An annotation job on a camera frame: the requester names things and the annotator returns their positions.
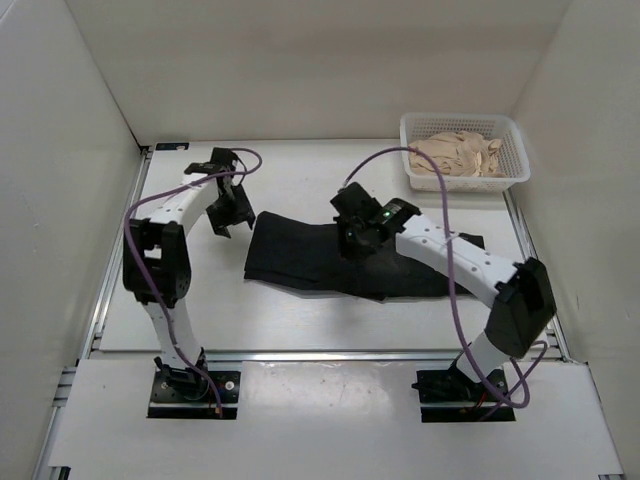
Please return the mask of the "black trousers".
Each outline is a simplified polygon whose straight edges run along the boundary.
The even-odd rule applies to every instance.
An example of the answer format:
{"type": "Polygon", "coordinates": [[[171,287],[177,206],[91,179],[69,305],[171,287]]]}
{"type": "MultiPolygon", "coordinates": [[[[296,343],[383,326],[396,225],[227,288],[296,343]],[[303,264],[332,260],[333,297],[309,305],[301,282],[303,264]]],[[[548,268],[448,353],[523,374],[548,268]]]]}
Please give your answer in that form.
{"type": "Polygon", "coordinates": [[[339,253],[336,225],[306,224],[267,211],[257,217],[244,278],[376,301],[449,295],[444,274],[398,254],[393,241],[371,256],[350,261],[339,253]]]}

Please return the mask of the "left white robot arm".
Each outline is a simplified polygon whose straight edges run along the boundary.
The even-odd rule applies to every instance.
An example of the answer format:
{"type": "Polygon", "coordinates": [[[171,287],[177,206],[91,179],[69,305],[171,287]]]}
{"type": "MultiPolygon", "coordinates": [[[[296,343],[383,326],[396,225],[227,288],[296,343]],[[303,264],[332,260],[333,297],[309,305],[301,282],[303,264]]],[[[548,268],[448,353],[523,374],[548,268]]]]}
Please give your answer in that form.
{"type": "Polygon", "coordinates": [[[254,225],[250,200],[242,182],[234,180],[255,171],[239,157],[242,151],[214,148],[208,161],[186,167],[178,187],[134,203],[123,225],[123,285],[151,319],[163,381],[189,402],[215,401],[218,411],[219,387],[208,372],[186,305],[192,279],[187,236],[203,215],[213,233],[226,238],[232,226],[254,225]]]}

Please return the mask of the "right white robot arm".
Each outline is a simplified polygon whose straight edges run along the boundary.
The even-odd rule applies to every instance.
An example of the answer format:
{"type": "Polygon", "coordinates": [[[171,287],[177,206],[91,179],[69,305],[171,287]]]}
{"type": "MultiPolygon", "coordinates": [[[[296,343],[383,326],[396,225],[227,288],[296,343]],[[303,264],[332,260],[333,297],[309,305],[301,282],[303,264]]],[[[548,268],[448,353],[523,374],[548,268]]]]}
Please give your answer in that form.
{"type": "Polygon", "coordinates": [[[522,359],[556,313],[546,267],[534,258],[515,262],[493,255],[401,199],[382,205],[366,192],[342,191],[331,204],[344,257],[366,257],[392,242],[399,255],[445,275],[490,310],[484,330],[464,343],[448,369],[419,374],[414,387],[422,398],[444,403],[503,397],[493,372],[522,359]]]}

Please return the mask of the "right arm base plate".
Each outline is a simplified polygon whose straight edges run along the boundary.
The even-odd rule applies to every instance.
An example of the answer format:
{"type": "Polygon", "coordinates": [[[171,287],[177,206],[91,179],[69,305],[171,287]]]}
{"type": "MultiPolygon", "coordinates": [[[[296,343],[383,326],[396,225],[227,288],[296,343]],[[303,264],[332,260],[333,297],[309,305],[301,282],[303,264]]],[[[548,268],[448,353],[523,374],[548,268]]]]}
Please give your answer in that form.
{"type": "Polygon", "coordinates": [[[412,388],[418,392],[422,423],[514,422],[514,410],[501,404],[482,384],[456,385],[445,370],[419,370],[412,388]]]}

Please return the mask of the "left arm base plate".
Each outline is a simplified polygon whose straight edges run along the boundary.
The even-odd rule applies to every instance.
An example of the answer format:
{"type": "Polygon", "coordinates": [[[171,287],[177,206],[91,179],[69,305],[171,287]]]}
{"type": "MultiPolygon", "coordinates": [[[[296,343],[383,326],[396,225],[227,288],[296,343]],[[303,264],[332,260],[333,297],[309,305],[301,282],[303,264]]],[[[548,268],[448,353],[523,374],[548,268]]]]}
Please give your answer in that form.
{"type": "Polygon", "coordinates": [[[217,393],[191,369],[174,369],[160,363],[154,374],[147,417],[151,419],[235,420],[241,386],[241,372],[209,370],[217,393]]]}

